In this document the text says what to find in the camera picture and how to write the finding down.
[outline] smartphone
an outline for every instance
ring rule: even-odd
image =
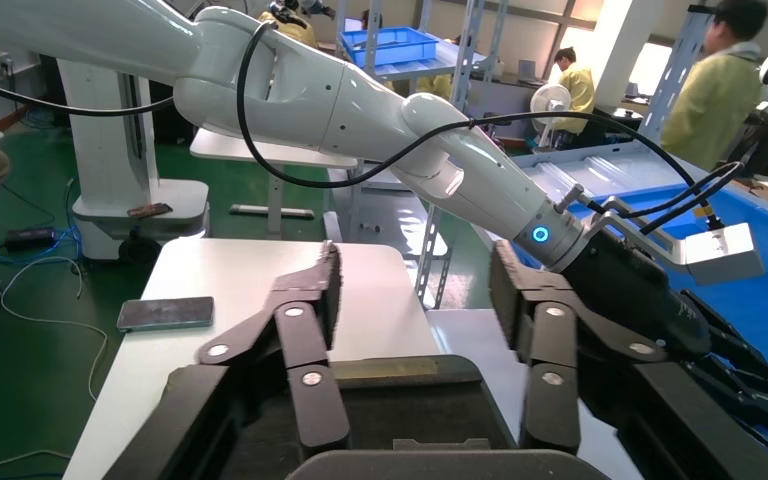
[[[144,332],[213,325],[213,297],[129,300],[119,311],[120,332]]]
[[[128,216],[131,218],[146,218],[155,217],[157,215],[163,215],[172,211],[172,207],[165,203],[152,203],[151,205],[143,205],[142,207],[132,208],[128,210]]]

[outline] black cable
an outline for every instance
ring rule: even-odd
[[[711,180],[721,177],[723,175],[732,175],[731,178],[734,178],[734,175],[736,175],[736,172],[734,172],[735,169],[740,169],[743,165],[740,162],[732,162],[727,163],[725,165],[721,165],[714,169],[711,173],[705,176],[702,180],[699,180],[698,182],[694,183],[690,187],[686,188],[684,191],[682,191],[680,194],[676,195],[675,197],[671,198],[670,200],[667,200],[666,202],[656,205],[651,208],[647,208],[644,210],[635,210],[631,213],[626,213],[620,215],[622,218],[637,218],[637,217],[643,217],[646,215],[651,215],[653,213],[662,212],[668,208],[672,208],[679,204],[682,200],[685,198],[693,195],[698,194],[702,187],[708,184]]]
[[[730,173],[730,170],[737,168],[739,162],[733,162],[733,163],[727,163],[725,165],[721,165],[717,167],[714,171],[709,173],[705,176],[702,180],[699,180],[698,182],[694,183],[690,187],[684,189],[680,194],[676,195],[675,197],[671,198],[670,200],[667,200],[666,202],[656,205],[654,207],[650,207],[644,210],[635,210],[633,212],[621,212],[619,214],[620,218],[637,218],[637,217],[643,217],[646,215],[651,215],[653,213],[662,212],[664,210],[667,210],[668,208],[672,208],[676,205],[678,205],[679,202],[684,200],[685,198],[689,197],[693,194],[698,194],[699,191],[708,184],[711,180],[720,177],[722,175],[726,175]],[[593,210],[594,212],[604,215],[608,213],[607,210],[602,205],[599,205],[598,203],[594,202],[593,200],[590,200],[585,205],[590,210]]]
[[[46,221],[44,221],[44,222],[40,222],[40,223],[36,223],[36,224],[34,224],[34,225],[31,225],[31,226],[29,226],[29,227],[25,227],[25,228],[34,228],[34,227],[39,227],[39,226],[42,226],[42,225],[47,225],[47,224],[49,224],[49,223],[52,223],[52,222],[54,222],[54,220],[56,220],[56,218],[57,218],[57,217],[55,217],[53,213],[51,213],[51,212],[49,212],[48,210],[46,210],[46,209],[44,209],[44,208],[40,207],[40,206],[39,206],[39,205],[37,205],[36,203],[34,203],[34,202],[32,202],[32,201],[28,200],[28,199],[27,199],[27,198],[25,198],[25,197],[24,197],[22,194],[20,194],[20,193],[19,193],[19,192],[17,192],[16,190],[13,190],[12,188],[8,187],[6,184],[3,184],[3,183],[2,183],[2,184],[1,184],[1,188],[3,188],[4,190],[6,190],[6,191],[10,192],[10,194],[11,194],[11,195],[13,195],[14,197],[18,198],[19,200],[21,200],[22,202],[24,202],[25,204],[27,204],[28,206],[30,206],[30,207],[31,207],[31,208],[33,208],[34,210],[37,210],[38,212],[41,212],[41,213],[43,213],[43,214],[45,214],[45,215],[47,215],[47,216],[48,216],[48,219],[47,219]]]
[[[160,110],[161,108],[171,107],[174,104],[172,97],[169,97],[166,100],[161,100],[159,102],[141,107],[124,108],[121,110],[92,110],[88,108],[76,108],[67,107],[65,105],[58,105],[56,103],[46,102],[44,100],[13,93],[3,88],[0,88],[0,97],[13,100],[14,102],[23,103],[25,105],[34,105],[36,107],[53,110],[55,112],[66,113],[69,115],[78,115],[82,117],[124,117],[128,115],[140,115],[143,113]]]
[[[640,229],[640,233],[642,235],[648,235],[652,233],[653,231],[655,231],[655,229],[662,227],[670,220],[677,218],[678,216],[687,212],[691,208],[697,205],[700,205],[705,199],[709,198],[711,195],[722,190],[723,187],[728,185],[728,183],[731,182],[732,179],[734,179],[734,177],[736,177],[737,174],[740,173],[740,170],[742,170],[743,168],[743,164],[739,162],[734,162],[733,165],[734,167],[732,168],[731,171],[723,175],[722,178],[714,182],[714,184],[712,184],[710,187],[703,190],[702,193],[700,193],[696,198],[676,208],[675,210],[671,210],[668,213],[665,213],[664,215],[658,217],[657,219],[652,220],[648,225]]]
[[[254,139],[252,138],[251,132],[249,131],[249,128],[248,128],[248,121],[246,119],[246,113],[245,113],[245,85],[246,85],[246,78],[248,75],[248,67],[249,67],[249,64],[251,63],[252,57],[254,56],[254,51],[260,41],[260,38],[266,33],[267,29],[269,28],[274,28],[274,23],[265,22],[260,26],[258,26],[254,34],[252,35],[251,41],[246,46],[245,54],[243,55],[243,61],[240,63],[240,71],[238,75],[237,116],[239,117],[240,130],[242,132],[243,139],[245,140],[246,146],[248,146],[249,151],[252,153],[252,156],[254,157],[255,161],[257,161],[257,163],[260,164],[260,166],[262,166],[263,168],[265,168],[270,174],[287,183],[299,185],[302,187],[309,187],[309,188],[351,187],[353,185],[357,185],[359,183],[365,182],[370,178],[374,177],[375,175],[378,175],[385,169],[392,166],[397,161],[401,160],[405,155],[410,153],[412,150],[422,145],[428,139],[449,130],[454,130],[456,128],[465,128],[465,127],[473,128],[475,126],[488,125],[488,124],[494,124],[494,123],[504,123],[504,122],[514,121],[514,120],[524,120],[529,118],[563,117],[563,118],[586,119],[588,121],[601,123],[603,125],[610,126],[624,133],[627,133],[628,135],[632,136],[636,140],[639,140],[641,143],[646,145],[649,149],[651,149],[656,154],[658,154],[658,156],[664,159],[664,161],[666,161],[667,164],[669,164],[689,186],[694,185],[693,177],[691,177],[690,174],[688,174],[687,171],[684,170],[684,168],[682,168],[682,166],[674,158],[670,156],[670,154],[665,152],[655,142],[649,140],[642,134],[638,133],[636,130],[629,128],[610,118],[594,115],[592,113],[584,113],[584,112],[526,112],[526,113],[517,113],[517,114],[511,114],[511,115],[499,115],[496,117],[488,117],[483,119],[465,120],[462,122],[455,122],[448,125],[443,125],[438,128],[435,128],[434,130],[431,130],[425,135],[422,135],[416,141],[414,141],[413,143],[411,143],[410,145],[408,145],[407,147],[405,147],[400,152],[396,153],[395,155],[393,155],[383,163],[379,164],[375,168],[371,169],[370,171],[358,177],[339,181],[339,182],[320,182],[320,181],[313,181],[313,180],[305,180],[305,179],[293,177],[291,175],[287,175],[284,172],[281,172],[280,170],[274,168],[266,159],[263,158],[263,156],[257,150],[257,146],[255,145]],[[701,204],[702,206],[705,206],[705,207],[709,206],[708,203],[705,201],[702,201]]]

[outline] blue led ring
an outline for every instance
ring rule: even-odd
[[[531,232],[531,238],[537,243],[546,243],[549,240],[549,229],[546,227],[537,227]]]

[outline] window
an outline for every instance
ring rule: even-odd
[[[561,48],[573,47],[578,59],[587,63],[588,58],[593,58],[593,32],[580,28],[568,28],[564,39],[561,41]],[[663,45],[647,43],[643,45],[640,56],[634,64],[631,77],[628,81],[637,84],[637,88],[642,95],[654,95],[661,81],[661,75],[670,60],[673,49]],[[552,73],[549,75],[550,83],[557,83],[561,78],[561,69],[557,65],[552,66]]]
[[[575,6],[572,7],[572,18],[595,22],[599,20],[603,3],[605,0],[576,0]]]
[[[509,0],[508,6],[537,10],[538,12],[563,15],[567,6],[566,0]]]
[[[647,43],[643,45],[634,70],[631,71],[629,82],[636,83],[641,95],[654,95],[661,82],[661,76],[670,60],[673,49],[663,45]]]

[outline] wire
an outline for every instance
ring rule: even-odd
[[[739,162],[734,162],[736,166],[729,171],[726,175],[723,175],[723,177],[716,182],[714,182],[713,185],[706,188],[702,193],[700,193],[696,198],[693,200],[685,203],[684,205],[674,209],[670,210],[668,213],[665,213],[664,215],[658,217],[657,219],[650,222],[648,225],[640,229],[640,233],[642,235],[648,235],[655,231],[656,229],[662,227],[667,222],[674,218],[678,218],[681,214],[687,212],[688,210],[692,209],[693,207],[700,205],[702,202],[705,201],[705,199],[709,198],[711,195],[719,192],[723,189],[726,185],[728,185],[729,182],[732,181],[732,179],[737,176],[737,174],[740,172],[740,170],[743,168],[743,164]]]
[[[672,208],[676,205],[678,205],[679,202],[684,200],[685,198],[689,197],[693,194],[698,194],[699,191],[704,187],[708,182],[711,180],[720,177],[722,175],[727,175],[731,173],[731,170],[734,168],[739,168],[739,162],[733,162],[733,163],[727,163],[725,165],[721,165],[717,167],[714,171],[709,173],[705,176],[705,178],[699,180],[698,182],[694,183],[690,187],[683,190],[680,194],[676,195],[672,199],[660,204],[656,205],[654,207],[650,207],[644,210],[635,210],[633,212],[620,212],[619,217],[620,218],[637,218],[637,217],[644,217],[646,215],[651,215],[653,213],[658,213],[664,210],[667,210],[669,208]],[[596,203],[593,200],[590,200],[585,205],[590,210],[593,210],[594,212],[604,215],[608,213],[608,211],[602,206]]]
[[[34,210],[37,210],[38,212],[43,213],[43,214],[48,216],[48,220],[46,220],[44,222],[36,223],[36,224],[31,225],[30,227],[26,227],[26,228],[33,228],[33,227],[39,227],[39,226],[42,226],[42,225],[48,225],[49,223],[52,223],[52,222],[54,222],[54,220],[56,220],[56,217],[54,216],[53,213],[51,213],[48,210],[40,207],[36,203],[28,200],[22,194],[20,194],[16,190],[13,190],[12,188],[8,187],[6,184],[2,183],[1,184],[1,188],[3,188],[4,190],[7,190],[8,192],[10,192],[11,195],[13,195],[14,197],[18,198],[19,200],[21,200],[22,202],[24,202],[28,206],[32,207]]]
[[[124,108],[120,110],[92,110],[88,108],[76,108],[68,107],[65,105],[58,105],[56,103],[46,102],[44,100],[13,93],[3,88],[0,88],[0,97],[13,100],[14,102],[23,103],[25,105],[34,105],[36,107],[54,110],[55,112],[67,113],[69,115],[78,115],[83,117],[124,117],[128,115],[139,115],[142,113],[149,113],[155,110],[160,110],[162,108],[170,107],[175,103],[173,98],[169,97],[166,100],[161,100],[159,102],[141,107]]]
[[[70,460],[72,457],[71,455],[66,455],[65,453],[57,452],[54,450],[35,450],[33,452],[23,453],[21,455],[16,455],[15,457],[8,458],[7,460],[0,460],[0,466],[7,465],[8,463],[13,463],[17,460],[23,460],[25,458],[35,457],[37,455],[50,455],[52,457],[60,457],[64,460]]]
[[[77,270],[77,272],[78,272],[78,294],[77,294],[76,298],[81,298],[81,293],[84,290],[84,274],[81,272],[81,268],[78,266],[78,264],[75,263],[75,261],[72,260],[71,258],[66,258],[66,257],[46,257],[46,258],[40,258],[38,260],[34,260],[33,262],[29,263],[24,268],[19,270],[19,273],[17,273],[13,277],[13,279],[10,280],[10,283],[7,284],[7,288],[5,288],[4,291],[1,293],[1,307],[4,308],[4,310],[7,311],[7,313],[13,315],[14,317],[20,318],[22,320],[27,320],[29,322],[51,323],[51,324],[56,324],[56,325],[70,325],[70,326],[74,326],[74,327],[86,328],[88,330],[92,330],[92,331],[98,333],[99,335],[101,335],[101,337],[103,338],[103,340],[101,342],[101,347],[98,349],[98,353],[95,356],[95,360],[93,360],[92,367],[90,368],[90,374],[89,374],[89,377],[87,378],[87,391],[90,394],[90,398],[92,398],[93,401],[97,401],[98,397],[96,397],[96,395],[92,391],[92,380],[93,380],[93,377],[95,376],[95,370],[98,367],[98,361],[101,358],[101,355],[104,353],[105,348],[107,347],[107,341],[108,341],[107,334],[104,333],[104,331],[102,331],[99,328],[96,328],[96,327],[94,327],[92,325],[86,325],[86,324],[83,324],[83,323],[69,322],[69,321],[66,321],[66,320],[48,320],[48,319],[44,319],[44,318],[28,317],[28,316],[25,316],[25,315],[22,315],[22,314],[14,312],[5,303],[5,300],[7,298],[7,292],[10,291],[10,289],[13,287],[13,284],[16,283],[16,280],[18,280],[19,277],[22,276],[23,273],[28,271],[28,269],[33,267],[34,265],[37,265],[39,263],[51,262],[52,260],[67,261],[67,262],[71,263],[73,267],[75,267],[75,270]]]
[[[643,217],[643,216],[646,216],[646,215],[651,215],[653,213],[662,212],[662,211],[664,211],[664,210],[666,210],[668,208],[672,208],[672,207],[678,205],[679,202],[681,202],[685,198],[689,197],[690,195],[698,194],[702,190],[702,187],[707,185],[708,182],[710,182],[711,180],[713,180],[715,178],[721,177],[723,175],[732,175],[732,178],[734,178],[734,175],[736,175],[737,172],[734,172],[734,173],[732,173],[732,172],[735,169],[738,169],[738,172],[739,172],[740,171],[739,169],[742,166],[743,165],[740,162],[732,162],[732,163],[727,163],[725,165],[721,165],[721,166],[717,167],[716,169],[714,169],[711,173],[706,175],[705,178],[699,180],[698,182],[694,183],[690,187],[686,188],[684,191],[682,191],[680,194],[676,195],[672,199],[670,199],[670,200],[668,200],[668,201],[666,201],[666,202],[664,202],[664,203],[662,203],[660,205],[656,205],[654,207],[651,207],[651,208],[647,208],[647,209],[644,209],[644,210],[635,210],[634,212],[631,212],[631,213],[622,214],[622,215],[620,215],[620,217],[621,218]]]
[[[413,151],[415,148],[419,147],[423,143],[425,143],[428,139],[443,133],[447,132],[449,130],[454,130],[457,128],[473,128],[475,126],[481,126],[481,125],[489,125],[489,124],[496,124],[496,123],[504,123],[504,122],[510,122],[515,120],[525,120],[530,118],[556,118],[556,117],[562,117],[562,118],[581,118],[586,119],[588,121],[593,121],[595,123],[601,123],[603,125],[607,125],[613,128],[616,128],[620,130],[623,133],[626,133],[636,140],[639,140],[641,143],[646,145],[649,149],[654,151],[659,157],[661,157],[667,164],[669,164],[673,170],[675,170],[681,178],[687,183],[689,186],[693,186],[693,177],[690,176],[690,174],[687,173],[687,171],[672,157],[669,153],[664,151],[659,145],[657,145],[652,140],[646,138],[644,135],[638,133],[636,130],[629,128],[617,121],[614,121],[607,117],[602,117],[599,115],[594,115],[592,113],[584,113],[584,112],[526,112],[526,113],[517,113],[517,114],[511,114],[511,115],[499,115],[495,117],[488,117],[483,119],[473,119],[473,120],[465,120],[462,122],[455,122],[450,123],[448,125],[443,125],[440,127],[437,127],[430,132],[426,133],[425,135],[422,135],[419,137],[416,141],[384,161],[383,163],[379,164],[375,168],[369,170],[368,172],[359,175],[355,178],[351,178],[348,180],[343,180],[339,182],[321,182],[321,181],[314,181],[314,180],[306,180],[301,179],[298,177],[293,177],[291,175],[287,175],[286,173],[276,169],[273,167],[263,156],[260,154],[260,152],[257,150],[257,146],[254,143],[254,139],[251,136],[251,132],[249,131],[248,127],[248,120],[246,118],[246,112],[245,112],[245,86],[246,86],[246,79],[248,77],[248,67],[251,63],[252,57],[254,56],[255,48],[257,47],[260,38],[263,37],[263,35],[266,33],[266,31],[270,28],[274,28],[274,22],[264,22],[260,24],[257,29],[255,30],[254,34],[252,35],[251,41],[246,46],[245,53],[243,55],[243,60],[240,63],[240,70],[238,74],[238,88],[237,88],[237,116],[239,118],[240,122],[240,130],[243,135],[243,140],[246,142],[246,146],[249,148],[249,151],[252,153],[252,156],[254,157],[255,161],[262,166],[266,171],[268,171],[273,176],[279,178],[280,180],[283,180],[287,183],[291,183],[294,185],[299,185],[302,187],[309,187],[309,188],[343,188],[343,187],[351,187],[353,185],[357,185],[360,183],[363,183],[370,178],[374,177],[375,175],[378,175],[382,171],[386,170],[399,160],[401,160],[405,155]],[[704,200],[699,202],[702,206],[708,207],[708,203]],[[716,220],[719,222],[718,219],[716,219],[716,216],[710,215],[709,219],[712,221]]]
[[[14,477],[0,477],[0,480],[25,480],[27,478],[63,478],[63,474],[57,472],[29,473],[26,475],[17,475]]]

